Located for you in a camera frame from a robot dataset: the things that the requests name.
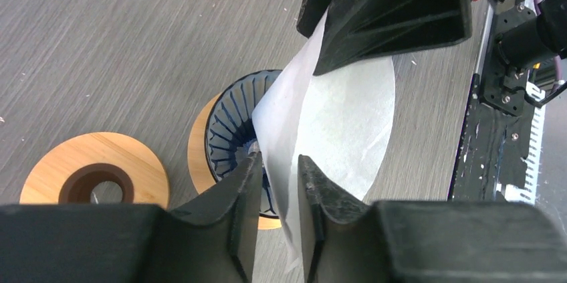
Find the blue glass dripper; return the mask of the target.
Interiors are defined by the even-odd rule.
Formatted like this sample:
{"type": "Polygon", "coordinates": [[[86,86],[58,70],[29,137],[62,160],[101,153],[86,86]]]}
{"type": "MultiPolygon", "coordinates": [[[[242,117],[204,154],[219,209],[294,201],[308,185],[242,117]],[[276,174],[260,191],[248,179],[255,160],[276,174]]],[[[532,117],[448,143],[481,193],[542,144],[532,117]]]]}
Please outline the blue glass dripper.
{"type": "Polygon", "coordinates": [[[248,74],[216,99],[205,125],[205,157],[214,182],[229,176],[257,144],[252,112],[275,82],[279,70],[248,74]]]}

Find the white paper coffee filter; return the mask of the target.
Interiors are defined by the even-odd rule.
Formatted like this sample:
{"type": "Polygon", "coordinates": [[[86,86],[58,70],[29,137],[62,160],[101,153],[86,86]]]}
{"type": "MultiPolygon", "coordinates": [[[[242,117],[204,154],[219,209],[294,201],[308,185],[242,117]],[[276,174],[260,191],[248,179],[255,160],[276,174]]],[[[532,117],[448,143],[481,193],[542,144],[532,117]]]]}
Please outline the white paper coffee filter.
{"type": "Polygon", "coordinates": [[[271,200],[288,243],[288,269],[302,258],[298,157],[309,156],[333,182],[362,199],[384,159],[394,118],[391,57],[315,75],[325,23],[319,21],[252,114],[271,200]]]}

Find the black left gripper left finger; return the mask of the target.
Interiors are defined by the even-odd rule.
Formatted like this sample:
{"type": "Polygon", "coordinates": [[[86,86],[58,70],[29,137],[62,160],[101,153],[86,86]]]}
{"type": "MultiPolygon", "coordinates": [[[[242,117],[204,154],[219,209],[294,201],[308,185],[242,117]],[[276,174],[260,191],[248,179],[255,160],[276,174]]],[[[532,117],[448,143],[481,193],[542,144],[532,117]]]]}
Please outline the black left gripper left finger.
{"type": "Polygon", "coordinates": [[[250,282],[262,159],[198,197],[147,204],[5,205],[2,282],[250,282]]]}

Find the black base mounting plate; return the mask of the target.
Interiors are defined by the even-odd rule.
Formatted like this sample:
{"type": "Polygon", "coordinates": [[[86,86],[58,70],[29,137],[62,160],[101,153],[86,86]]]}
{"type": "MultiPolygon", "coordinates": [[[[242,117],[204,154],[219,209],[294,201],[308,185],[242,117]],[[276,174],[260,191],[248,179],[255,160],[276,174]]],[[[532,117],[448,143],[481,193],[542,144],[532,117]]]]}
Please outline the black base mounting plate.
{"type": "Polygon", "coordinates": [[[528,103],[544,91],[527,72],[502,66],[495,43],[533,19],[523,5],[487,12],[449,186],[450,201],[511,201],[534,205],[538,188],[545,109],[528,103]]]}

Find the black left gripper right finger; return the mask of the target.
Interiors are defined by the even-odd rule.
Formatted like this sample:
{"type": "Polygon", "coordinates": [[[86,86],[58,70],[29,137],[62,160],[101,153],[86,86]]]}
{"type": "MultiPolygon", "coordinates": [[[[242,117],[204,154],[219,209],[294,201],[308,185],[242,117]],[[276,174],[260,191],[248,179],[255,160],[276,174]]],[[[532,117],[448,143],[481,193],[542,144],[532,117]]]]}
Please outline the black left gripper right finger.
{"type": "Polygon", "coordinates": [[[565,282],[566,242],[523,203],[367,205],[298,158],[306,282],[565,282]]]}

